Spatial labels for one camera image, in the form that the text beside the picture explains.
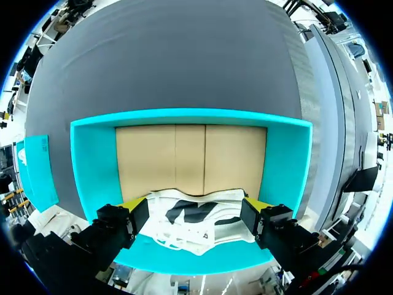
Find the black equipment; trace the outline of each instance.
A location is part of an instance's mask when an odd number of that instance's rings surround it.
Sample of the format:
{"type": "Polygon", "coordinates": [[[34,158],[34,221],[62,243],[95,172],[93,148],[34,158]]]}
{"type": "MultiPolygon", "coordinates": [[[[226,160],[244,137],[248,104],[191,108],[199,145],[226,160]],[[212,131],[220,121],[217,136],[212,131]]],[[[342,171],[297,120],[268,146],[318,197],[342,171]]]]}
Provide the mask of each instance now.
{"type": "Polygon", "coordinates": [[[121,290],[95,279],[105,271],[121,249],[130,249],[135,236],[149,218],[147,200],[134,202],[131,210],[105,205],[97,211],[97,219],[81,233],[71,234],[72,245],[51,233],[26,237],[21,243],[29,265],[53,294],[74,292],[70,281],[84,282],[80,292],[122,294],[121,290]]]}
{"type": "MultiPolygon", "coordinates": [[[[23,253],[51,293],[70,292],[70,280],[83,282],[80,292],[122,293],[95,277],[109,267],[122,248],[130,248],[149,218],[146,198],[131,202],[134,204],[123,204],[127,208],[108,204],[99,209],[98,219],[91,226],[79,234],[72,233],[72,245],[53,233],[45,238],[42,234],[26,237],[21,243],[23,253]]],[[[317,271],[343,249],[354,230],[352,227],[341,242],[321,248],[319,234],[298,226],[292,215],[293,211],[284,205],[268,206],[245,198],[240,218],[255,235],[258,246],[269,249],[282,268],[295,276],[286,294],[309,294],[329,280],[331,275],[319,275],[317,271]]]]}
{"type": "Polygon", "coordinates": [[[31,53],[29,54],[24,66],[26,73],[28,73],[30,77],[34,76],[38,63],[43,56],[44,55],[41,53],[41,51],[39,51],[38,46],[35,45],[31,53]]]}

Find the gray table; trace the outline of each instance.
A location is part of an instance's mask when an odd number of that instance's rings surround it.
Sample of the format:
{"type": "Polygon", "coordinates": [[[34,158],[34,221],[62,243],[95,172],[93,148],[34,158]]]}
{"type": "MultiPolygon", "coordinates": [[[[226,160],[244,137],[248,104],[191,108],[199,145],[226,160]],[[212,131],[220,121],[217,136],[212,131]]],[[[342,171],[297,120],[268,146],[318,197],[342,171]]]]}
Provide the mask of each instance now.
{"type": "Polygon", "coordinates": [[[26,121],[27,136],[49,135],[59,206],[84,217],[72,172],[73,120],[154,108],[303,118],[282,30],[261,0],[119,1],[72,28],[37,68],[26,121]]]}

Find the cardboard box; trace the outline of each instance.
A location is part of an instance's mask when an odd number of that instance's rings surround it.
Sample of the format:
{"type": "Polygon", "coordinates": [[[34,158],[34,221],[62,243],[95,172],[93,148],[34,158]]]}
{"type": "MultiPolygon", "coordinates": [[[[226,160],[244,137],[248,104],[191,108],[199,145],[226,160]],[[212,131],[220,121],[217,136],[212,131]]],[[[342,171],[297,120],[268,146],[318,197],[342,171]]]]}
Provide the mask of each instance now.
{"type": "Polygon", "coordinates": [[[383,117],[377,117],[376,118],[377,124],[378,124],[378,130],[385,130],[385,121],[383,117]]]}
{"type": "Polygon", "coordinates": [[[228,125],[116,128],[123,200],[176,188],[190,195],[243,188],[258,199],[267,130],[228,125]]]}
{"type": "Polygon", "coordinates": [[[388,104],[387,101],[382,101],[379,104],[379,108],[382,110],[383,114],[388,114],[389,113],[389,106],[387,104],[388,104]]]}
{"type": "Polygon", "coordinates": [[[383,113],[382,113],[382,109],[379,107],[379,105],[380,105],[379,103],[374,103],[376,116],[377,117],[382,117],[383,113]]]}

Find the chair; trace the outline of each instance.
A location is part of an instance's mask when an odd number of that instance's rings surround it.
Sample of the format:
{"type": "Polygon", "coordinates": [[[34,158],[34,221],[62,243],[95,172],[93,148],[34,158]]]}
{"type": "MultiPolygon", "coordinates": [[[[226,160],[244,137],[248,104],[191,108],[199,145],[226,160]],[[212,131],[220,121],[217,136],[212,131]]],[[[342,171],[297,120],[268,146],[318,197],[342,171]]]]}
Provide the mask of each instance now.
{"type": "Polygon", "coordinates": [[[79,16],[84,16],[84,13],[92,8],[97,7],[97,5],[93,5],[93,0],[68,0],[67,3],[67,11],[69,12],[69,22],[75,22],[79,16]]]}

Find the white t-shirt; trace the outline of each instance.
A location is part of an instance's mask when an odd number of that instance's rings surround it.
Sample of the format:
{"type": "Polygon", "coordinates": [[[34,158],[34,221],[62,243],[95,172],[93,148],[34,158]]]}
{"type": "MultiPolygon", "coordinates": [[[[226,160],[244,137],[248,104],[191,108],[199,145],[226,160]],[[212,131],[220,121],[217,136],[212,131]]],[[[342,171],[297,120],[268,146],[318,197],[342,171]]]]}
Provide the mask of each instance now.
{"type": "Polygon", "coordinates": [[[79,218],[72,213],[61,209],[59,206],[52,206],[40,213],[38,210],[34,210],[28,218],[28,221],[36,229],[35,235],[43,234],[47,236],[50,232],[54,232],[59,237],[63,238],[68,229],[77,224],[81,230],[88,227],[88,222],[79,218]]]}

